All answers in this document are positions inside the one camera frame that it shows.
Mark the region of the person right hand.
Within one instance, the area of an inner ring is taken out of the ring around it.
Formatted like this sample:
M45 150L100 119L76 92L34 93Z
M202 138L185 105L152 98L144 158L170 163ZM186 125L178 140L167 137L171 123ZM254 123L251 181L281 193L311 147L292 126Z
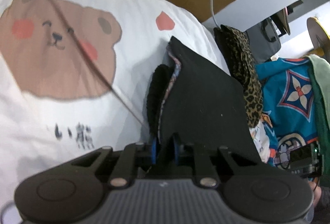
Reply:
M313 206L316 211L325 210L329 207L329 187L319 186L317 183L310 181L309 185L314 192Z

